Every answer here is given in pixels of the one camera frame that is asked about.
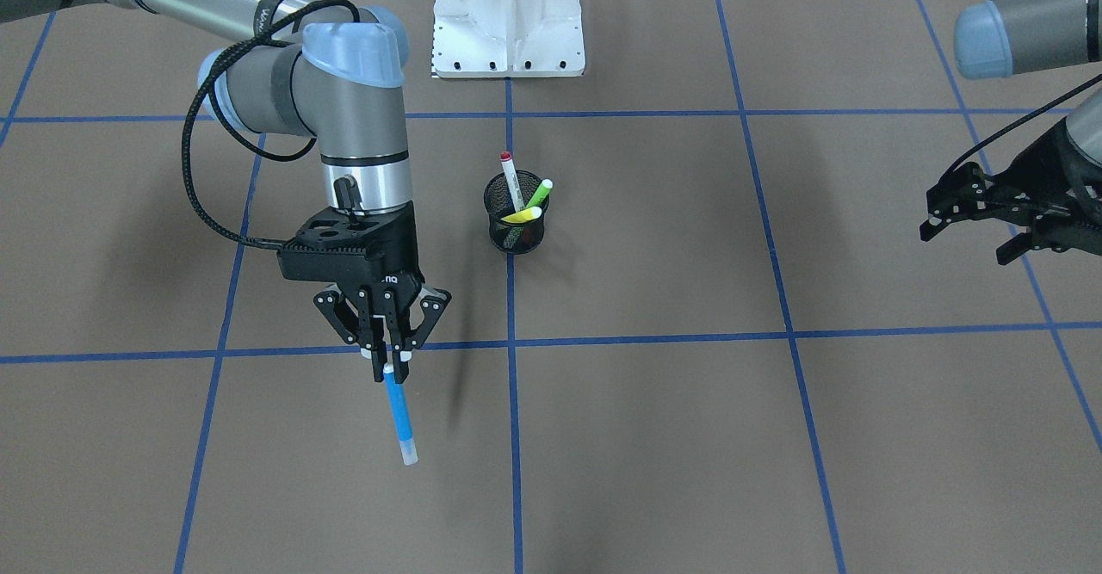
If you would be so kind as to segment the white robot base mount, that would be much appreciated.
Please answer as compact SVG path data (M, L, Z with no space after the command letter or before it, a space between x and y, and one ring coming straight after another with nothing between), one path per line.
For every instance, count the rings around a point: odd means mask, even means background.
M430 72L442 79L581 77L581 0L436 0Z

